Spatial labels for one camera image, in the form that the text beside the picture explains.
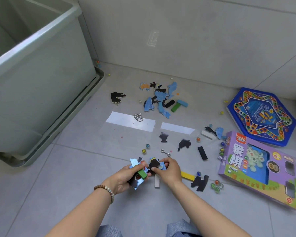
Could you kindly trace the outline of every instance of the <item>tile floor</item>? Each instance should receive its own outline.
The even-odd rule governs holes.
[[[111,76],[34,164],[13,169],[0,162],[0,237],[44,236],[91,193],[95,185],[127,165],[129,158],[142,156],[141,150],[146,143],[151,148],[144,158],[165,157],[160,153],[161,149],[172,151],[171,157],[177,159],[182,171],[192,174],[201,171],[203,175],[209,175],[210,180],[219,179],[225,183],[224,190],[218,195],[209,185],[197,194],[252,236],[296,236],[296,211],[217,175],[219,140],[211,141],[201,136],[201,145],[209,160],[203,162],[199,156],[196,136],[204,126],[212,123],[214,127],[224,127],[225,131],[237,130],[228,114],[218,114],[225,111],[223,100],[232,99],[236,89],[176,77],[170,80],[167,75],[113,64],[102,63],[102,66]],[[143,112],[139,100],[144,102],[154,94],[152,90],[141,91],[139,84],[153,81],[164,86],[176,81],[178,88],[174,94],[180,95],[175,95],[174,99],[185,100],[189,107],[180,107],[171,113],[170,119],[159,114],[156,108]],[[114,91],[126,94],[119,106],[111,103],[109,94]],[[296,118],[296,102],[282,101]],[[128,115],[142,112],[143,118],[155,121],[153,131],[107,123],[113,111]],[[165,131],[161,129],[163,122],[195,130],[189,135]],[[168,143],[161,143],[161,131],[169,134]],[[192,145],[177,152],[178,143],[183,138],[190,139]],[[283,151],[296,156],[296,130]],[[151,205],[155,207],[154,212],[150,211]],[[138,215],[138,212],[146,212],[146,215]],[[137,191],[118,195],[103,224],[119,227],[125,237],[134,236],[133,233],[159,237],[165,236],[166,224],[182,218],[188,220],[169,189],[162,183],[160,189],[155,189],[151,178]]]

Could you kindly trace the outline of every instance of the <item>person's right hand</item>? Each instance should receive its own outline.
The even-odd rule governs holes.
[[[152,167],[151,170],[160,175],[161,179],[167,186],[172,188],[176,182],[182,182],[181,169],[175,159],[168,157],[160,160],[160,162],[164,162],[167,167],[166,170],[160,170],[156,167]]]

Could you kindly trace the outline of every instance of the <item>blue hexagonal board game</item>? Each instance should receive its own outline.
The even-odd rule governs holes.
[[[227,106],[239,130],[251,139],[286,146],[296,120],[276,95],[241,88]]]

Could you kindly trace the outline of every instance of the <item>hand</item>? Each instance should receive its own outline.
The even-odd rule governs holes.
[[[167,186],[173,188],[175,183],[182,182],[181,169],[175,159],[168,157],[160,160],[160,162],[164,162],[165,166],[167,167],[166,170],[160,170],[156,167],[151,168],[151,170],[154,173],[160,175],[161,179],[167,184]]]
[[[129,168],[130,165],[124,166],[117,173],[103,181],[102,185],[109,187],[113,191],[114,195],[122,193],[130,187],[127,181],[129,181],[137,171],[143,169],[145,166],[148,167],[145,161],[133,168]],[[150,176],[151,173],[147,173],[145,180],[147,180]]]

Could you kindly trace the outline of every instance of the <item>jeans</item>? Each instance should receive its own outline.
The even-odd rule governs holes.
[[[166,237],[197,237],[201,234],[193,223],[184,219],[167,225]],[[99,228],[96,237],[123,237],[121,231],[111,225],[103,225]]]

